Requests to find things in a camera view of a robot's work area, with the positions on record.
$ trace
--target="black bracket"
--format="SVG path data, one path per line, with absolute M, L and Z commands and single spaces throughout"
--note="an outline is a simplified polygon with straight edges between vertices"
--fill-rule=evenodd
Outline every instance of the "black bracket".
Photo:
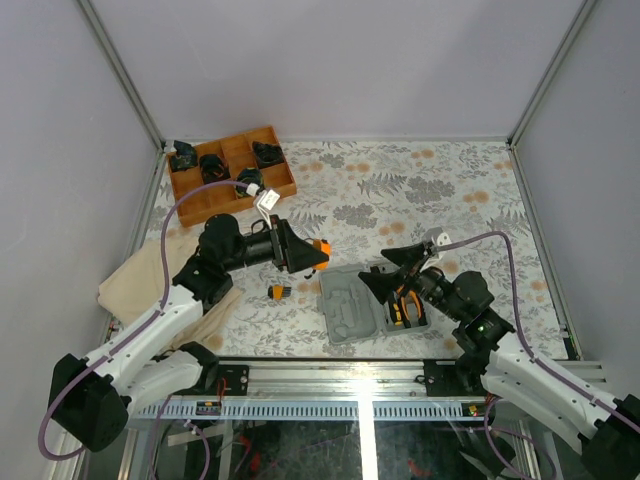
M 423 360 L 424 380 L 418 383 L 424 384 L 429 397 L 466 397 L 487 395 L 481 386 L 471 386 L 461 378 L 459 368 L 454 360 Z
M 218 383 L 224 378 L 227 388 L 225 397 L 246 397 L 249 389 L 249 365 L 220 365 Z

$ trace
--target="orange object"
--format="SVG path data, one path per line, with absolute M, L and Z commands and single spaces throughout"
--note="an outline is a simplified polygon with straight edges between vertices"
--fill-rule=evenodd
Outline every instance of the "orange object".
M 318 250 L 320 250 L 322 253 L 326 253 L 327 256 L 331 256 L 331 245 L 329 245 L 329 242 L 327 242 L 324 239 L 315 239 L 313 241 L 313 246 L 315 248 L 317 248 Z M 318 265 L 315 265 L 313 268 L 315 270 L 324 270 L 325 268 L 327 268 L 327 266 L 329 265 L 329 262 L 324 262 L 324 263 L 319 263 Z
M 252 149 L 253 142 L 280 145 L 273 127 L 267 126 L 213 142 L 194 145 L 194 148 L 198 159 L 207 154 L 215 154 L 220 157 L 224 166 L 229 169 L 231 180 L 235 180 L 243 169 L 258 168 Z M 173 156 L 175 156 L 175 152 L 167 155 L 167 163 L 171 161 Z M 297 192 L 296 182 L 286 159 L 283 163 L 261 168 L 260 173 L 264 178 L 265 187 L 273 188 L 281 198 L 289 197 Z M 176 200 L 204 185 L 199 167 L 182 172 L 172 172 L 169 168 L 169 176 Z M 231 185 L 212 187 L 194 195 L 180 205 L 178 217 L 184 227 L 190 227 L 205 222 L 219 213 L 237 213 L 252 208 L 253 200 L 253 197 L 240 197 Z
M 291 296 L 291 287 L 285 287 L 284 285 L 273 285 L 267 290 L 269 298 L 274 300 L 282 300 Z

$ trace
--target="white connector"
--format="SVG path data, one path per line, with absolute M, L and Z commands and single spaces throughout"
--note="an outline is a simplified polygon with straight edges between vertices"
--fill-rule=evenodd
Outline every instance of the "white connector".
M 260 191 L 260 185 L 256 183 L 250 183 L 247 186 L 247 194 L 251 195 L 252 197 L 255 197 L 259 191 Z
M 276 203 L 280 200 L 280 194 L 273 190 L 272 188 L 268 188 L 263 190 L 260 195 L 253 201 L 253 206 L 256 207 L 262 218 L 267 222 L 269 228 L 271 228 L 271 220 L 269 219 L 269 215 L 271 214 L 271 210 L 276 205 Z

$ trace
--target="beige cloth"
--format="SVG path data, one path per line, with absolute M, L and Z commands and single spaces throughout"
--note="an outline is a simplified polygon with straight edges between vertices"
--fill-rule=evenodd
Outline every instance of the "beige cloth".
M 193 255 L 198 246 L 195 237 L 172 237 L 167 239 L 167 262 L 169 276 L 173 278 Z M 160 242 L 148 240 L 120 268 L 98 288 L 98 303 L 111 312 L 123 325 L 131 325 L 162 296 L 164 279 L 160 260 Z M 236 308 L 242 291 L 236 287 L 225 295 L 200 320 L 177 334 L 168 347 L 196 341 L 210 349 L 220 342 L 212 342 L 212 336 L 224 326 Z

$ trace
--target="glass panel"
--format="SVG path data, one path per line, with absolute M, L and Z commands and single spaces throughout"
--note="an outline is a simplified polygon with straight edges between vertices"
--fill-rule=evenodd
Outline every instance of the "glass panel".
M 378 478 L 485 480 L 464 461 L 446 422 L 376 422 Z
M 207 480 L 362 477 L 357 422 L 250 420 L 202 422 L 201 426 L 211 451 Z M 229 426 L 232 433 L 225 435 Z M 202 440 L 190 433 L 184 435 L 181 422 L 163 422 L 158 431 L 156 478 L 199 479 L 205 459 Z

